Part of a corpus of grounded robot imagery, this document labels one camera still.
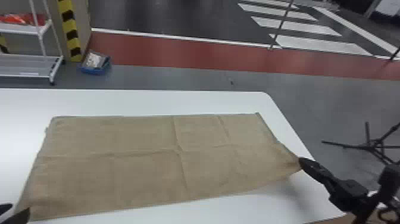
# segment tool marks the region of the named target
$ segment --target red floor stripe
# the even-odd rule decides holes
[[[92,33],[89,49],[113,64],[400,80],[400,62],[290,49]]]

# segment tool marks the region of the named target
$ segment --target white table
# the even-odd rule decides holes
[[[17,203],[54,116],[254,112],[293,153],[312,158],[277,105],[261,92],[0,89],[0,203]],[[343,215],[328,196],[301,171],[240,195],[37,223],[306,223]]]

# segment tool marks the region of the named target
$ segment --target hazard stripes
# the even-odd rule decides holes
[[[9,54],[8,48],[7,48],[7,43],[5,41],[4,36],[2,36],[1,33],[0,33],[0,51],[5,54]]]
[[[71,61],[79,62],[82,60],[82,51],[78,38],[72,1],[58,0],[58,9],[62,18],[62,29],[67,39],[67,46],[71,54]]]

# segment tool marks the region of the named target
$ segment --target wall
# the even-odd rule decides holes
[[[375,11],[389,16],[396,15],[399,10],[400,0],[382,0],[375,9]]]

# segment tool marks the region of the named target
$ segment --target white floor marking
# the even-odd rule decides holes
[[[259,48],[269,48],[271,45],[264,43],[249,43],[249,42],[238,42],[238,41],[222,41],[216,39],[207,39],[207,38],[191,38],[187,36],[173,36],[173,35],[164,35],[164,34],[156,34],[156,33],[141,33],[134,31],[124,31],[124,30],[111,30],[111,29],[103,29],[103,28],[92,28],[93,32],[98,33],[112,33],[112,34],[121,34],[121,35],[129,35],[129,36],[146,36],[149,38],[166,38],[166,39],[177,39],[183,41],[198,41],[198,42],[207,42],[207,43],[223,43],[229,45],[240,45],[240,46],[256,46]],[[280,46],[274,45],[273,48],[281,49]]]
[[[270,28],[278,28],[280,25],[280,20],[273,20],[270,18],[259,18],[259,17],[251,17],[253,20],[262,27],[270,27]],[[283,30],[296,30],[307,33],[318,33],[325,35],[333,35],[333,36],[341,36],[340,33],[334,31],[330,27],[327,26],[319,26],[313,24],[306,23],[296,23],[291,21],[286,21],[282,26]]]
[[[294,36],[279,35],[277,42],[282,47],[327,51],[345,54],[368,55],[371,54],[354,43],[323,41],[318,39],[297,38]]]
[[[372,33],[369,33],[367,31],[365,31],[364,29],[352,24],[351,22],[349,22],[349,21],[345,20],[344,18],[336,15],[333,12],[331,12],[331,11],[329,11],[327,9],[324,9],[324,8],[320,8],[320,7],[313,7],[313,8],[315,10],[319,11],[320,13],[330,17],[331,19],[336,20],[337,22],[341,23],[345,27],[353,30],[354,32],[356,32],[359,35],[363,36],[364,38],[368,39],[372,43],[375,43],[376,45],[380,46],[381,48],[387,50],[391,54],[393,54],[397,50],[397,47],[387,43],[383,39],[378,38],[377,36],[373,35]]]
[[[256,5],[247,5],[247,4],[240,4],[239,6],[242,7],[245,11],[255,12],[255,13],[264,13],[264,14],[271,14],[271,15],[279,15],[284,16],[285,10],[277,10],[275,8],[268,8],[268,7],[260,7]],[[290,11],[287,14],[288,17],[291,18],[302,18],[304,20],[313,20],[317,21],[314,17],[308,15],[307,13],[299,13]]]
[[[281,2],[281,1],[274,1],[274,0],[245,0],[248,2],[258,2],[258,3],[264,3],[264,4],[269,4],[269,5],[276,5],[276,6],[282,6],[282,7],[288,7],[289,3],[288,2]],[[295,5],[292,5],[291,8],[298,9]]]

